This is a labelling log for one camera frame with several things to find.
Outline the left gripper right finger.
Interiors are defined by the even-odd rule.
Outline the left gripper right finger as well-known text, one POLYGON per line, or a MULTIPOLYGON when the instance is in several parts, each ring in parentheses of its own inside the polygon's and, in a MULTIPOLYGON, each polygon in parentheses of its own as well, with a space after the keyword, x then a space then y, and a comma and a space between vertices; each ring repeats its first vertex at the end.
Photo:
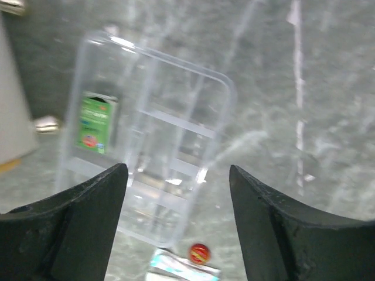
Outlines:
POLYGON ((248 280, 373 280, 374 222, 327 213, 238 166, 231 200, 248 280))

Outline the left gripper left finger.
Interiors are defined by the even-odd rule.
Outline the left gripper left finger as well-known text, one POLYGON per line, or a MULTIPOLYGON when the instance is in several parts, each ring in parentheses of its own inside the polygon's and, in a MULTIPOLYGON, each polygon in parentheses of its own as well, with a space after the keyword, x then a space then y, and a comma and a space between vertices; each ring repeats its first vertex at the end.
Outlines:
POLYGON ((127 179, 119 163, 1 214, 1 280, 104 280, 127 179))

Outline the small orange round tin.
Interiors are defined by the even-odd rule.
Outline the small orange round tin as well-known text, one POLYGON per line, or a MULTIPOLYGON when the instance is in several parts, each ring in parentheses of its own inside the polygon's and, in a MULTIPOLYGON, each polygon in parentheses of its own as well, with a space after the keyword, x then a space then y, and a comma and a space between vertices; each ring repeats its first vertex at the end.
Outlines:
POLYGON ((205 265, 210 260, 210 249, 201 243, 193 244, 189 249, 189 260, 197 265, 205 265))

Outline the white teal bandage wrappers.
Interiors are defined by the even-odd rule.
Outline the white teal bandage wrappers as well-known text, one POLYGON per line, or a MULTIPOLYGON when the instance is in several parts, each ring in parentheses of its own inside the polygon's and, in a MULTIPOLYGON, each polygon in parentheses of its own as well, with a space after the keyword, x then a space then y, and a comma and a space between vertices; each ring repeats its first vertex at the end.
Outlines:
POLYGON ((218 281, 220 277, 220 269, 195 265, 186 258, 181 258, 166 249, 158 248, 149 262, 145 280, 218 281))

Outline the green small sachet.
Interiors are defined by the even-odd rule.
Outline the green small sachet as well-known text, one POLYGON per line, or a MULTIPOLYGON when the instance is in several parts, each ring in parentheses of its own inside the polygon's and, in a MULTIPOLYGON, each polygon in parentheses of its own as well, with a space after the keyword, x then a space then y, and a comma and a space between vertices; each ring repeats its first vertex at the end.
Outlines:
POLYGON ((114 126, 118 98, 97 92, 83 92, 79 112, 77 146, 106 154, 114 126))

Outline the clear compartment tray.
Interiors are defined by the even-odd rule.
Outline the clear compartment tray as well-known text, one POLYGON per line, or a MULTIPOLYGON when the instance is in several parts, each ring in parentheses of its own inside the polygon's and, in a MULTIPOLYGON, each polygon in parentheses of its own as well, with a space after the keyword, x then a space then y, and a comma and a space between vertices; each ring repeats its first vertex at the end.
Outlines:
POLYGON ((103 31, 80 43, 55 181, 62 191, 128 167, 119 231, 169 248, 181 239, 236 101, 224 74, 103 31), (83 92, 118 98, 102 155, 77 146, 83 92))

